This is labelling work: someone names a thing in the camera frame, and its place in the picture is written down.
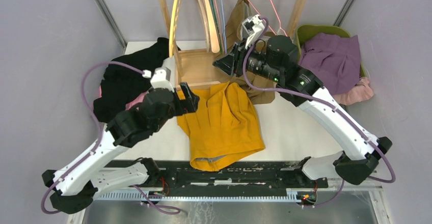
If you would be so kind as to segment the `tan pleated skirt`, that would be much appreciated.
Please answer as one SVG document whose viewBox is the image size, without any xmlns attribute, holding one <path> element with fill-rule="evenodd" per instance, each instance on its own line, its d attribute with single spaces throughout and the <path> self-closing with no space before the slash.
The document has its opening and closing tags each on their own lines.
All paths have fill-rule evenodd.
<svg viewBox="0 0 432 224">
<path fill-rule="evenodd" d="M 248 16 L 251 15 L 250 3 L 248 0 L 237 0 L 233 10 L 225 25 L 227 50 L 231 51 L 235 42 L 240 41 L 240 28 L 241 22 Z M 275 93 L 273 91 L 260 91 L 255 90 L 247 85 L 245 78 L 229 76 L 222 71 L 219 71 L 220 77 L 218 81 L 221 83 L 230 82 L 237 83 L 240 88 L 245 90 L 250 101 L 256 104 L 269 104 L 275 99 Z M 249 82 L 259 88 L 271 88 L 274 87 L 274 83 L 261 76 L 255 75 L 251 72 L 247 72 L 247 78 Z"/>
</svg>

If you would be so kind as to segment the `yellow garment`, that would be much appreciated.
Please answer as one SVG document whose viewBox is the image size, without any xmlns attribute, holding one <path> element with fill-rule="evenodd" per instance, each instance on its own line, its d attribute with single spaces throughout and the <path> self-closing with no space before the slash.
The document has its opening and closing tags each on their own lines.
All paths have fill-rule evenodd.
<svg viewBox="0 0 432 224">
<path fill-rule="evenodd" d="M 200 98 L 197 111 L 177 117 L 190 140 L 193 168 L 218 171 L 265 149 L 256 109 L 238 84 L 193 92 Z"/>
</svg>

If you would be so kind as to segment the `pink wire hanger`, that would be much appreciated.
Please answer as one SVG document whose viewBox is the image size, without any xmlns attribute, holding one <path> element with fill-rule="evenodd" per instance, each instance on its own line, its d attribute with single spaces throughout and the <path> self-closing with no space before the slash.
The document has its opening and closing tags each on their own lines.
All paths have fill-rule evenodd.
<svg viewBox="0 0 432 224">
<path fill-rule="evenodd" d="M 262 15 L 269 20 L 269 29 L 275 35 L 288 36 L 282 27 L 282 21 L 274 0 L 247 0 L 256 14 Z"/>
</svg>

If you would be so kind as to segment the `yellow plastic hanger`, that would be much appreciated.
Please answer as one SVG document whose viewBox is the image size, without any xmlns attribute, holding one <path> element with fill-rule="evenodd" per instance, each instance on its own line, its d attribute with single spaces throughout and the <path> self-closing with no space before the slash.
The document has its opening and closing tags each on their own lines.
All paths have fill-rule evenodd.
<svg viewBox="0 0 432 224">
<path fill-rule="evenodd" d="M 176 48 L 175 44 L 175 34 L 178 22 L 178 14 L 180 10 L 182 0 L 174 0 L 172 14 L 171 14 L 171 22 L 170 22 L 170 32 L 169 32 L 169 57 L 172 57 L 174 54 L 174 49 Z"/>
</svg>

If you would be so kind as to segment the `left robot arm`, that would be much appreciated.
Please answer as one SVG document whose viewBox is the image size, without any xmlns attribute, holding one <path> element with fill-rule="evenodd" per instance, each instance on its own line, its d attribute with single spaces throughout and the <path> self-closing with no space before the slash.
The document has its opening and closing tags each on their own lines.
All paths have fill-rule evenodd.
<svg viewBox="0 0 432 224">
<path fill-rule="evenodd" d="M 199 96 L 188 84 L 180 84 L 184 99 L 175 89 L 155 88 L 143 102 L 118 113 L 99 138 L 70 164 L 60 170 L 46 170 L 42 179 L 48 191 L 41 209 L 46 214 L 74 214 L 86 209 L 95 198 L 141 184 L 156 186 L 160 170 L 152 158 L 135 160 L 131 165 L 108 173 L 103 169 L 118 155 L 158 132 L 173 117 L 198 110 Z"/>
</svg>

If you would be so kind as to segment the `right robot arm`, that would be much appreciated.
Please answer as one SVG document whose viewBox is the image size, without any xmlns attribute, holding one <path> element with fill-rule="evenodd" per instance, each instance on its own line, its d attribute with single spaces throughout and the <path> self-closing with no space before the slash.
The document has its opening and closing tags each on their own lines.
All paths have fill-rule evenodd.
<svg viewBox="0 0 432 224">
<path fill-rule="evenodd" d="M 396 179 L 386 157 L 392 147 L 387 137 L 377 137 L 357 123 L 333 98 L 323 83 L 311 71 L 297 62 L 298 48 L 286 36 L 268 39 L 265 50 L 258 52 L 247 39 L 236 42 L 225 56 L 213 65 L 230 76 L 245 76 L 251 72 L 276 84 L 274 91 L 295 107 L 314 118 L 340 145 L 341 151 L 323 157 L 307 157 L 294 181 L 308 187 L 314 180 L 339 177 L 359 185 L 373 178 L 373 172 L 383 161 L 390 172 L 388 183 Z"/>
</svg>

